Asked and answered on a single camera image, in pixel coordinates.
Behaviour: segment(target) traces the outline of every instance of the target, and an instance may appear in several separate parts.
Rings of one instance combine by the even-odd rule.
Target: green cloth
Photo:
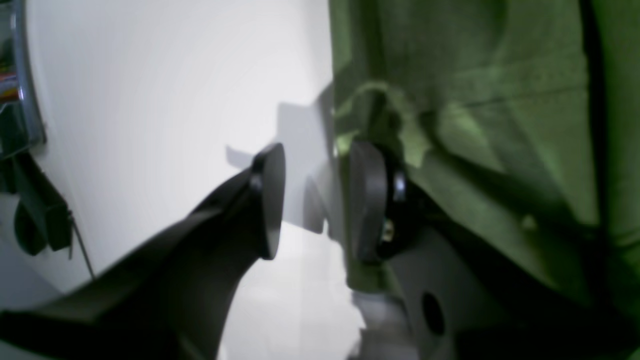
[[[606,222],[578,1],[331,0],[336,143],[343,181],[351,141],[386,145],[453,220],[578,304],[595,301],[582,238],[548,225],[606,224],[614,303],[640,325],[640,2],[594,10],[606,44]],[[489,185],[525,206],[505,206]],[[385,265],[346,253],[352,288],[399,295]]]

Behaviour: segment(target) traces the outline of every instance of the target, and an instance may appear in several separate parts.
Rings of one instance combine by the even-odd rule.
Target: green fabric
[[[345,185],[353,140],[386,145],[451,218],[585,306],[576,244],[607,226],[612,300],[640,327],[640,2],[593,2],[605,96],[589,93],[576,0],[331,0],[330,11]],[[589,125],[598,95],[605,222]],[[385,265],[361,265],[350,248],[352,288],[401,296]]]

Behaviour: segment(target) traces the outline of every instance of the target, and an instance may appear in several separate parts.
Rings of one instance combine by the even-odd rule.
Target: white surface
[[[284,143],[280,250],[242,280],[221,359],[346,359],[364,326],[340,247],[299,227],[309,181],[322,201],[339,198],[318,99],[331,81],[327,6],[28,0],[49,137],[34,156],[74,212],[98,273],[185,216],[247,156]],[[32,261],[63,291],[81,282],[60,259]]]

